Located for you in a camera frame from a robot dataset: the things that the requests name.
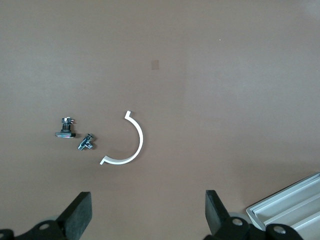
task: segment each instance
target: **metal fitting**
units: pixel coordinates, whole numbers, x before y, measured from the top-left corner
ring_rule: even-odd
[[[73,139],[76,136],[75,133],[71,132],[71,124],[74,123],[74,119],[68,116],[62,118],[61,122],[63,123],[62,129],[60,132],[56,132],[55,136],[58,138]]]
[[[82,151],[84,148],[88,148],[91,149],[93,146],[90,143],[91,139],[93,139],[94,136],[90,133],[88,133],[88,135],[82,140],[82,142],[80,143],[80,145],[78,146],[78,149],[80,151]]]

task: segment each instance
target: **screw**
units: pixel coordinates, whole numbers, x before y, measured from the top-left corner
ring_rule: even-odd
[[[234,218],[232,223],[237,226],[242,226],[244,224],[239,218]]]
[[[274,226],[273,230],[278,234],[286,234],[286,230],[282,226]]]

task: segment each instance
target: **white curved object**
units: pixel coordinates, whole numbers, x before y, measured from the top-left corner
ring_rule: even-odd
[[[104,156],[104,158],[100,162],[100,165],[104,164],[104,162],[109,163],[109,164],[115,164],[115,165],[127,164],[127,163],[131,162],[133,159],[135,159],[136,156],[139,154],[139,152],[142,148],[142,144],[144,143],[144,135],[142,133],[142,130],[141,130],[141,127],[139,126],[139,124],[136,122],[136,120],[134,120],[132,117],[130,117],[130,114],[131,114],[131,111],[126,111],[124,119],[130,121],[135,126],[135,128],[138,130],[139,138],[140,138],[138,150],[131,157],[128,157],[128,158],[122,159],[122,160],[114,159],[114,158],[111,158],[106,155],[106,156]]]

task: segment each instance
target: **brown surface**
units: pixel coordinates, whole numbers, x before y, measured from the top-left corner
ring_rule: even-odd
[[[91,191],[82,239],[201,240],[206,189],[241,212],[318,171],[319,9],[0,1],[0,228],[21,234]],[[127,110],[142,151],[101,166],[138,147]],[[62,117],[78,138],[54,137]],[[77,150],[87,133],[95,149]]]

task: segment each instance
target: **t-shaped metal fitting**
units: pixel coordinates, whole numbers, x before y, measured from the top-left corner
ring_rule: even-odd
[[[56,132],[55,136],[58,138],[73,139],[76,136],[75,133],[71,132],[71,124],[74,123],[74,119],[68,116],[62,118],[61,122],[63,123],[62,129],[60,132]]]
[[[82,140],[82,142],[80,143],[80,145],[78,146],[78,149],[80,151],[82,151],[84,148],[88,148],[91,149],[93,146],[90,143],[91,139],[93,139],[94,136],[90,133],[88,133],[88,135]]]

